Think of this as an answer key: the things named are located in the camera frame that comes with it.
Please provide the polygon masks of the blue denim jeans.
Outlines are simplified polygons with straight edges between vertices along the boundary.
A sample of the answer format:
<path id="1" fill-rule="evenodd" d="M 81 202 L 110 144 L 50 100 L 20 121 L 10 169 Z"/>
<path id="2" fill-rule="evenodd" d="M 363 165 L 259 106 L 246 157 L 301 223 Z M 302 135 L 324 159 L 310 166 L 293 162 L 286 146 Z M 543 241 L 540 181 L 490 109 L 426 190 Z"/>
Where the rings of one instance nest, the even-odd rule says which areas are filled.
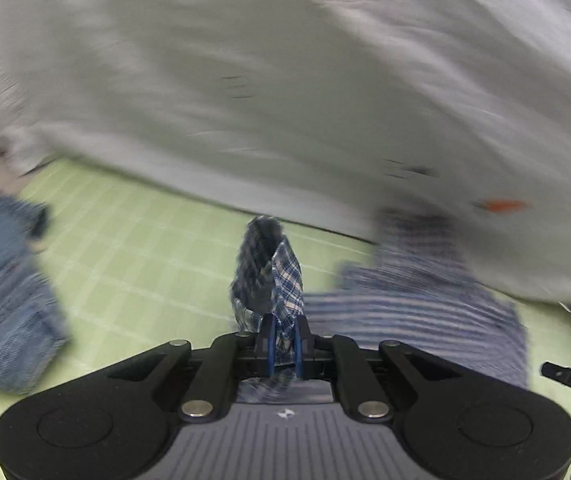
<path id="1" fill-rule="evenodd" d="M 0 391 L 24 394 L 69 342 L 58 298 L 39 269 L 32 244 L 49 209 L 0 194 Z"/>

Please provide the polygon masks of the blue white checked shirt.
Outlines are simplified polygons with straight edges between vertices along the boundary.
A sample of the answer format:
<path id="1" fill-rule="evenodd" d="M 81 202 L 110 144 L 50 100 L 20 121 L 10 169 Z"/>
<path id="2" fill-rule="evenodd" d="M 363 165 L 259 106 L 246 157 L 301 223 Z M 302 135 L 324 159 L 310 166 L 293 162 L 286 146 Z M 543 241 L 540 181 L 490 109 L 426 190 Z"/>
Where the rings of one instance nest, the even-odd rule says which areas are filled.
<path id="1" fill-rule="evenodd" d="M 231 284 L 240 330 L 276 318 L 275 374 L 241 382 L 244 403 L 328 402 L 319 380 L 294 370 L 295 320 L 317 335 L 344 335 L 360 347 L 395 339 L 508 384 L 526 387 L 526 334 L 512 304 L 497 300 L 468 271 L 441 217 L 382 214 L 371 268 L 345 264 L 331 292 L 305 292 L 302 266 L 274 218 L 246 228 Z"/>

